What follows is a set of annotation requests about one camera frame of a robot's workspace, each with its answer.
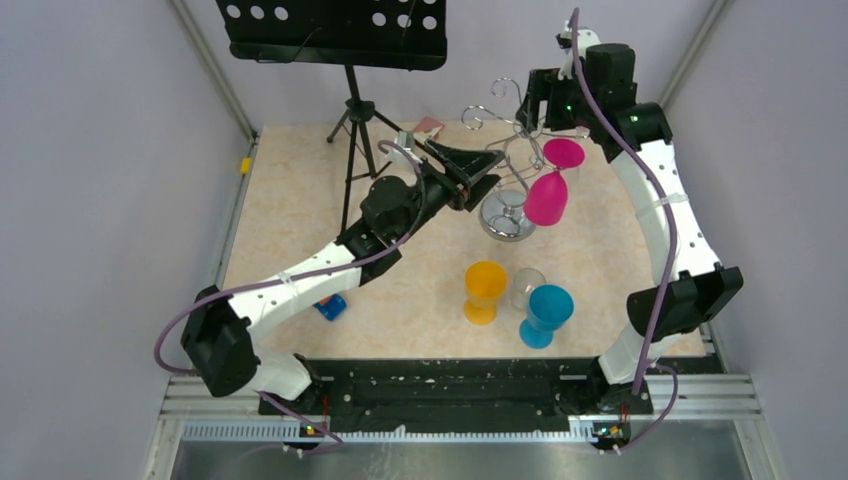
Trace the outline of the magenta plastic goblet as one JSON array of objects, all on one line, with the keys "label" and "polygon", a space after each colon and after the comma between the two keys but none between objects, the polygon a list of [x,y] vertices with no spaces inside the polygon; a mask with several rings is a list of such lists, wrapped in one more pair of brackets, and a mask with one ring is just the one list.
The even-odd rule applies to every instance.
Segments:
[{"label": "magenta plastic goblet", "polygon": [[533,183],[523,210],[531,223],[550,227],[562,219],[569,199],[569,187],[563,171],[580,167],[585,160],[585,151],[573,140],[555,138],[543,146],[542,152],[553,170]]}]

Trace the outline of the orange plastic goblet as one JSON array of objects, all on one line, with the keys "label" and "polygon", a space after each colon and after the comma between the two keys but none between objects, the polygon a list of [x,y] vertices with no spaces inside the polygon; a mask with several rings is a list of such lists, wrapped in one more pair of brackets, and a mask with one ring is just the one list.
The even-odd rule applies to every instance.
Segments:
[{"label": "orange plastic goblet", "polygon": [[469,266],[464,275],[466,319],[478,326],[492,323],[507,284],[507,274],[498,263],[480,261]]}]

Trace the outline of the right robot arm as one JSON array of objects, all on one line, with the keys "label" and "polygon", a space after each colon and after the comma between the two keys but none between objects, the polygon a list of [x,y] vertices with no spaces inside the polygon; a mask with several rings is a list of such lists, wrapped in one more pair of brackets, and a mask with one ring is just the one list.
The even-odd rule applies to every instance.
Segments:
[{"label": "right robot arm", "polygon": [[636,99],[634,50],[576,38],[560,43],[564,65],[530,72],[516,119],[526,130],[588,130],[627,191],[655,282],[628,296],[627,325],[589,367],[584,407],[615,412],[640,395],[649,365],[716,317],[744,280],[704,237],[680,179],[665,111]]}]

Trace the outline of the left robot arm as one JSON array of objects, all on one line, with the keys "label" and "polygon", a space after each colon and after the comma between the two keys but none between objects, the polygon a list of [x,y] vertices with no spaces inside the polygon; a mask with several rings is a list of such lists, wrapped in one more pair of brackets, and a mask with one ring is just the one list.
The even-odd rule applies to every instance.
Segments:
[{"label": "left robot arm", "polygon": [[243,388],[273,394],[297,413],[319,404],[320,386],[294,354],[263,353],[258,342],[282,322],[345,291],[377,279],[402,257],[400,247],[439,211],[472,211],[499,182],[501,150],[462,150],[428,141],[421,159],[391,141],[416,180],[375,180],[360,204],[361,216],[321,250],[257,283],[221,290],[210,286],[177,315],[180,344],[209,394]]}]

